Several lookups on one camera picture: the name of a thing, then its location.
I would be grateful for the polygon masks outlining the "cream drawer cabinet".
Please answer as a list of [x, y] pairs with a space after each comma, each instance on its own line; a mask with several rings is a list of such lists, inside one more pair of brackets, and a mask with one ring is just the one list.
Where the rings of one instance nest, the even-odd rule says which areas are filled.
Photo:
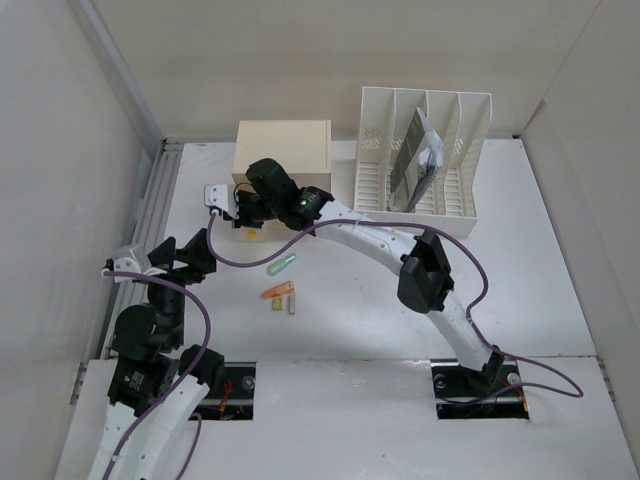
[[331, 194], [331, 122], [328, 120], [242, 121], [232, 177], [234, 188], [259, 193], [282, 188], [280, 220], [261, 229], [233, 228], [241, 241], [291, 238], [320, 218]]

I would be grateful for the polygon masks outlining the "grey setup guide booklet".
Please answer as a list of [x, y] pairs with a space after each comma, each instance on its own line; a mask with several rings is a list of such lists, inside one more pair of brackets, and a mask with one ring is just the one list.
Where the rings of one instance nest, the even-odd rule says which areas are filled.
[[417, 107], [390, 174], [389, 210], [412, 212], [443, 164], [443, 141], [425, 111]]

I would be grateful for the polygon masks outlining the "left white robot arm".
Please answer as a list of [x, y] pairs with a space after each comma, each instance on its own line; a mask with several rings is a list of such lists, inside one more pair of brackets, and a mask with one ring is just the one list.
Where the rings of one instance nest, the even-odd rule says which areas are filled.
[[222, 354], [206, 344], [185, 347], [185, 304], [204, 304], [188, 286], [215, 272], [205, 229], [182, 248], [169, 237], [150, 253], [122, 248], [101, 274], [115, 282], [146, 285], [147, 300], [116, 318], [111, 349], [117, 363], [107, 397], [106, 421], [89, 476], [92, 479], [155, 479], [179, 430], [205, 397], [227, 399], [232, 383]]

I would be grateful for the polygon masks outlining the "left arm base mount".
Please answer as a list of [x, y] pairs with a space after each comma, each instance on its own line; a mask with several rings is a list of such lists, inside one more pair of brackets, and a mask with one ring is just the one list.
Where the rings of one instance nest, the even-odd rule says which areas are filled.
[[226, 362], [221, 385], [196, 407], [204, 421], [244, 421], [253, 419], [256, 364]]

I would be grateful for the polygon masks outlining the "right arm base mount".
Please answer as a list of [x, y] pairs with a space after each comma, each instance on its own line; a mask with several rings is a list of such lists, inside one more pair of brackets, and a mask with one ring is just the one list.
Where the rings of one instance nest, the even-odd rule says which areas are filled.
[[529, 419], [521, 387], [489, 398], [489, 395], [520, 382], [515, 362], [506, 362], [496, 379], [489, 382], [480, 372], [464, 369], [456, 361], [432, 362], [431, 373], [439, 420]]

